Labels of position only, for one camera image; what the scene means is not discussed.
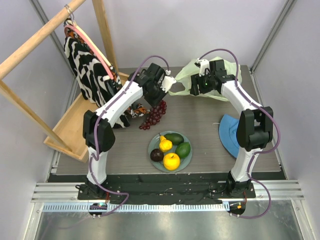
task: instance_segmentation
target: hanger hook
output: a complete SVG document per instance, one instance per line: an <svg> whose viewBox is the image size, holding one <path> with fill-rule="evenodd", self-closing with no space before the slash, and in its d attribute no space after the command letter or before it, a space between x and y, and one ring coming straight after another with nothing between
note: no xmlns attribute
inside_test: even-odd
<svg viewBox="0 0 320 240"><path fill-rule="evenodd" d="M70 7L68 4L64 5L64 7L65 7L66 10L68 11L68 14L69 14L69 17L70 17L70 19L71 19L71 22L72 22L72 24L74 25L74 20L75 20L74 12L71 10L71 7Z"/></svg>

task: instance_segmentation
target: white wall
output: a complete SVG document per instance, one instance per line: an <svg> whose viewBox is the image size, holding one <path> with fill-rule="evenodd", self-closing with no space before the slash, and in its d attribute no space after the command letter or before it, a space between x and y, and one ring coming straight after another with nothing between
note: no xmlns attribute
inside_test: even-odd
<svg viewBox="0 0 320 240"><path fill-rule="evenodd" d="M65 0L40 0L48 17ZM184 66L214 48L234 51L251 66L285 0L105 0L108 22L120 68L137 67L158 54L171 66ZM92 1L75 19L100 49L104 49ZM56 31L64 41L62 27ZM233 60L227 53L220 54Z"/></svg>
<svg viewBox="0 0 320 240"><path fill-rule="evenodd" d="M297 1L257 71L281 130L286 172L298 179L319 234L320 1Z"/></svg>
<svg viewBox="0 0 320 240"><path fill-rule="evenodd" d="M0 63L42 24L29 1L1 1ZM3 81L50 127L63 113L72 75L47 38ZM45 134L0 95L0 239L20 240L30 213L36 182L49 172L53 150Z"/></svg>

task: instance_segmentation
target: green bag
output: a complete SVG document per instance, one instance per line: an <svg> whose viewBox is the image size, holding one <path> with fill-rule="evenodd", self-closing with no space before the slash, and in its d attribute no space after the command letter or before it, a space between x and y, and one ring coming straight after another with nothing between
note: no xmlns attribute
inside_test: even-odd
<svg viewBox="0 0 320 240"><path fill-rule="evenodd" d="M214 59L210 60L210 61L215 61L215 60L220 60L222 59L221 57L215 57ZM223 60L224 61L224 67L226 69L226 73L229 74L233 74L236 75L236 63L234 62L229 62L227 60ZM175 96L175 95L180 95L180 96L186 96L186 95L190 95L190 89L191 89L191 75L194 74L199 74L200 69L199 67L197 67L195 65L196 59L192 59L184 68L182 68L182 70L176 75L175 80L178 83L182 83L184 86L184 90L183 91L178 91L178 92L172 92L169 91L169 94L171 96ZM238 81L241 84L242 82L242 77L241 77L241 70L240 70L240 65L239 65L239 74L238 74ZM217 90L213 90L210 92L207 92L205 94L199 94L196 97L207 97L207 98L213 98L213 99L217 99L220 101L224 101L227 102L228 99L226 99L225 97L223 97Z"/></svg>

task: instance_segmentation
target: blue cloth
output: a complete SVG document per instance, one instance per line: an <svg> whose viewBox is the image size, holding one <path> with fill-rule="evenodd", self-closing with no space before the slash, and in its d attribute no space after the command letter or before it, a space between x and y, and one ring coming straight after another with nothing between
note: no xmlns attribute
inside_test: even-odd
<svg viewBox="0 0 320 240"><path fill-rule="evenodd" d="M225 114L221 119L219 126L219 137L225 149L235 158L239 153L239 144L237 141L237 128L239 120Z"/></svg>

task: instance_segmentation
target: green avocado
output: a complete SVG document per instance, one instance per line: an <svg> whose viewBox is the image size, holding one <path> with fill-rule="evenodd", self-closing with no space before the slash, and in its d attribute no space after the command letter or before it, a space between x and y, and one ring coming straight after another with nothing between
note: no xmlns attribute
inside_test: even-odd
<svg viewBox="0 0 320 240"><path fill-rule="evenodd" d="M191 151L190 143L183 142L180 143L179 146L176 147L175 153L179 156L179 158L184 159L186 158Z"/></svg>
<svg viewBox="0 0 320 240"><path fill-rule="evenodd" d="M179 145L185 141L179 133L167 133L164 137L171 141L173 145Z"/></svg>

